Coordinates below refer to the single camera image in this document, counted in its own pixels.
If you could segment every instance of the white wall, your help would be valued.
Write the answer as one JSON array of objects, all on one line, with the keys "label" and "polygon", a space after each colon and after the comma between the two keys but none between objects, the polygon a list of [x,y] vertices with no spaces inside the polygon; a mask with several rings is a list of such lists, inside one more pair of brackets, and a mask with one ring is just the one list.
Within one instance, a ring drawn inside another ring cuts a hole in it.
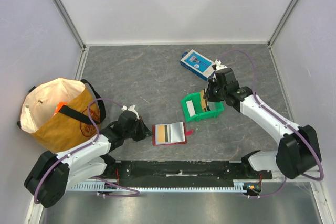
[{"label": "white wall", "polygon": [[0,0],[0,222],[24,222],[31,194],[23,183],[44,151],[17,126],[28,90],[73,78],[80,49],[52,0]]},{"label": "white wall", "polygon": [[273,50],[296,121],[317,130],[336,206],[336,0],[300,0]]},{"label": "white wall", "polygon": [[268,41],[290,0],[62,0],[88,44]]}]

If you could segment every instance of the blue box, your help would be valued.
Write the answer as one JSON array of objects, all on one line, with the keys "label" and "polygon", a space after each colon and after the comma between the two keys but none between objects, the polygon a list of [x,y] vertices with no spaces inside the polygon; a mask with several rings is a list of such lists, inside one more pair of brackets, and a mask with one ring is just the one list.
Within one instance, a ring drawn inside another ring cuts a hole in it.
[{"label": "blue box", "polygon": [[189,53],[183,54],[180,64],[205,81],[211,78],[215,72],[212,68],[212,65],[215,63],[195,50],[191,50]]}]

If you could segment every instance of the green bin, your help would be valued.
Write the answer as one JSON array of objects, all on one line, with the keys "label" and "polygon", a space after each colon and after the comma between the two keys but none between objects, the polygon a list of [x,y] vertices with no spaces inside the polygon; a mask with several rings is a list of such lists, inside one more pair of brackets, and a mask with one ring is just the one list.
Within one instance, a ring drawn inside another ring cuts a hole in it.
[{"label": "green bin", "polygon": [[[194,116],[189,115],[187,101],[190,101],[190,100],[193,101],[194,110],[195,110],[195,115]],[[223,106],[223,103],[221,103],[221,102],[216,102],[214,104],[216,106],[215,110],[204,112],[202,110],[200,93],[198,92],[198,93],[188,94],[185,98],[183,98],[181,100],[181,105],[182,105],[182,109],[183,109],[183,112],[184,112],[186,122],[193,122],[193,121],[199,121],[199,120],[202,120],[202,119],[218,117],[219,114],[222,111],[224,111],[224,106]]]}]

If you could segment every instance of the orange object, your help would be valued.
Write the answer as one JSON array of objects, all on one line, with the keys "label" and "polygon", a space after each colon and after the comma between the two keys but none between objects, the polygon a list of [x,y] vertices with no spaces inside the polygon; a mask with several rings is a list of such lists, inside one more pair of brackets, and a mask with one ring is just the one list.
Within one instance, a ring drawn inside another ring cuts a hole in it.
[{"label": "orange object", "polygon": [[54,115],[56,115],[56,113],[63,107],[63,105],[67,105],[66,102],[59,102],[56,109],[55,109],[55,112],[54,112]]}]

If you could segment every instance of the yellow bag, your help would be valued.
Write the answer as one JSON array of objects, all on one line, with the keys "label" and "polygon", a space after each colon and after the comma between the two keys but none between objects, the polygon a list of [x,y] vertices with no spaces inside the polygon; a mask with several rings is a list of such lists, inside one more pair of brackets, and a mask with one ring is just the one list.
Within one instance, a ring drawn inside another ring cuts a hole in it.
[{"label": "yellow bag", "polygon": [[[86,83],[96,98],[101,98],[87,80],[58,78],[30,90],[22,105],[18,125],[54,153],[68,150],[92,138],[96,129],[87,116],[87,108],[93,97]],[[63,105],[54,115],[59,102],[66,102],[67,105]],[[90,113],[94,122],[100,124],[106,112],[103,101],[97,104],[91,106]]]}]

